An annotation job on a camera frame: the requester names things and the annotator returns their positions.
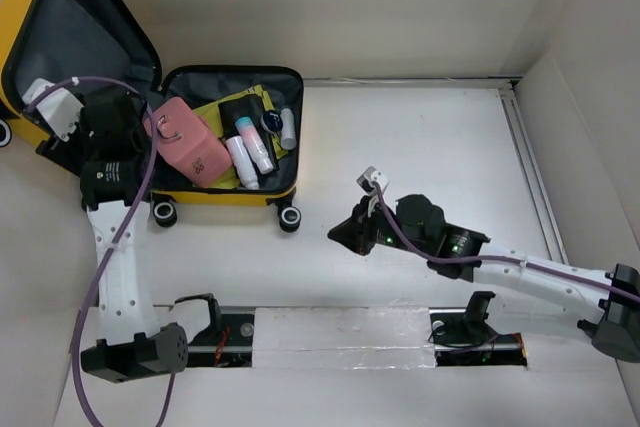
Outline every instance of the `suitcase lid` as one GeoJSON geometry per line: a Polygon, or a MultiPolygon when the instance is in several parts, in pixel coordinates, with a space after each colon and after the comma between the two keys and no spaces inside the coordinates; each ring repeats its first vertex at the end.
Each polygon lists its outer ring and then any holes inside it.
{"type": "MultiPolygon", "coordinates": [[[[160,58],[123,0],[32,0],[2,71],[2,88],[15,111],[37,78],[60,82],[100,75],[140,92],[157,90],[160,58]]],[[[101,85],[80,84],[86,94],[101,85]]]]}

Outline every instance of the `pink pouch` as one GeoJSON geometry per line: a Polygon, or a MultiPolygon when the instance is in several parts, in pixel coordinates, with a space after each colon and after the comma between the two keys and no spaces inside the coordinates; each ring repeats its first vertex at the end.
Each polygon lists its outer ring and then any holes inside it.
{"type": "MultiPolygon", "coordinates": [[[[198,187],[209,187],[231,167],[225,146],[180,97],[165,102],[153,117],[160,134],[158,153],[198,187]]],[[[151,135],[149,119],[144,128],[151,135]]]]}

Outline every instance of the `suitcase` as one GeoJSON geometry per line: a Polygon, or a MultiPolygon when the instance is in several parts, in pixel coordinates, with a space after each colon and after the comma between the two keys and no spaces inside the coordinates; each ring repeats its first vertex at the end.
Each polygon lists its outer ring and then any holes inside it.
{"type": "MultiPolygon", "coordinates": [[[[260,85],[276,109],[291,109],[300,140],[304,85],[297,72],[286,67],[198,65],[180,67],[163,79],[157,52],[122,0],[0,0],[0,19],[0,147],[15,134],[65,167],[67,154],[56,152],[53,132],[37,116],[23,115],[22,95],[36,78],[55,83],[83,75],[124,80],[161,100],[180,96],[192,109],[260,85]]],[[[89,95],[101,87],[80,84],[74,94],[89,95]]],[[[160,166],[152,180],[152,200],[158,207],[153,212],[162,212],[156,220],[164,226],[175,222],[174,201],[276,204],[281,227],[295,230],[300,216],[291,203],[298,162],[296,148],[279,160],[277,172],[259,190],[251,191],[195,187],[160,166]]]]}

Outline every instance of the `purple cable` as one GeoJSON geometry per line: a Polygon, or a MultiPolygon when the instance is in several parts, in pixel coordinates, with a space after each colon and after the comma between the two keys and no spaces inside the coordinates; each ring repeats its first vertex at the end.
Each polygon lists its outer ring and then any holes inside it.
{"type": "MultiPolygon", "coordinates": [[[[372,182],[373,187],[376,189],[376,194],[378,195],[378,200],[380,202],[380,207],[382,208],[382,213],[386,217],[389,225],[396,233],[398,238],[405,245],[407,250],[413,254],[416,254],[423,259],[428,260],[429,262],[433,262],[434,264],[442,264],[442,265],[451,265],[451,264],[467,264],[470,262],[503,262],[507,264],[515,264],[520,265],[522,263],[522,259],[518,259],[516,257],[509,257],[507,255],[473,255],[468,257],[454,257],[444,259],[441,257],[435,257],[433,255],[429,255],[426,252],[422,252],[418,249],[413,243],[407,238],[406,235],[400,229],[400,226],[397,224],[396,220],[393,218],[393,214],[389,209],[389,206],[385,203],[384,197],[382,195],[382,189],[380,188],[380,184],[377,182],[372,182]]],[[[548,275],[552,275],[554,277],[559,277],[561,279],[570,280],[572,282],[577,282],[579,284],[588,285],[590,287],[595,287],[596,289],[601,289],[604,291],[611,292],[612,294],[619,295],[626,299],[629,299],[637,304],[640,304],[640,296],[634,295],[626,290],[622,290],[618,287],[613,287],[611,285],[606,285],[596,280],[591,279],[583,279],[582,277],[578,277],[576,275],[567,274],[565,272],[559,272],[557,270],[551,269],[549,267],[545,267],[544,265],[535,264],[533,262],[525,261],[525,266],[531,270],[536,270],[538,272],[542,272],[548,275]]]]}
{"type": "MultiPolygon", "coordinates": [[[[129,84],[125,82],[121,82],[115,79],[109,79],[107,77],[94,77],[94,76],[85,76],[85,77],[74,77],[63,82],[59,82],[50,88],[46,89],[42,94],[36,97],[25,109],[27,113],[32,112],[36,106],[42,102],[47,96],[51,95],[53,92],[62,89],[64,87],[70,85],[77,85],[79,82],[95,82],[101,84],[112,84],[119,85],[124,87],[128,91],[132,92],[135,95],[140,95],[140,93],[131,87],[129,84]]],[[[147,115],[149,119],[153,119],[153,111],[149,104],[146,104],[147,115]]],[[[142,178],[142,183],[140,184],[140,188],[136,193],[136,196],[127,211],[124,219],[122,220],[122,224],[118,227],[111,243],[113,245],[117,245],[120,242],[120,239],[124,235],[133,215],[135,214],[140,202],[142,202],[142,198],[147,192],[147,187],[149,186],[149,182],[151,181],[151,174],[153,173],[153,166],[156,162],[156,154],[158,151],[158,132],[156,129],[151,129],[151,153],[149,154],[149,161],[144,171],[144,175],[142,178]]],[[[87,394],[84,391],[84,386],[82,384],[82,375],[80,372],[80,341],[82,339],[82,331],[84,330],[84,325],[87,321],[87,316],[89,315],[89,309],[93,305],[96,296],[98,295],[98,288],[100,285],[100,278],[104,274],[107,269],[107,265],[109,264],[109,260],[111,260],[111,256],[113,255],[114,248],[110,247],[102,257],[102,260],[98,264],[98,269],[96,270],[93,279],[91,279],[91,283],[89,284],[89,289],[87,290],[87,294],[82,301],[82,306],[80,307],[80,311],[78,312],[78,316],[76,317],[76,323],[73,328],[73,336],[71,337],[71,372],[73,374],[73,383],[76,389],[76,394],[78,396],[78,401],[80,402],[80,407],[82,407],[82,411],[84,415],[87,417],[87,420],[93,427],[104,427],[96,414],[93,412],[91,408],[91,404],[89,404],[89,399],[87,398],[87,394]]],[[[160,413],[160,418],[158,419],[158,423],[156,427],[161,427],[164,423],[164,420],[167,416],[167,411],[169,410],[169,402],[171,401],[171,394],[173,392],[173,385],[175,383],[175,374],[171,374],[169,378],[169,385],[167,386],[167,394],[164,399],[164,405],[162,406],[162,412],[160,413]]]]}

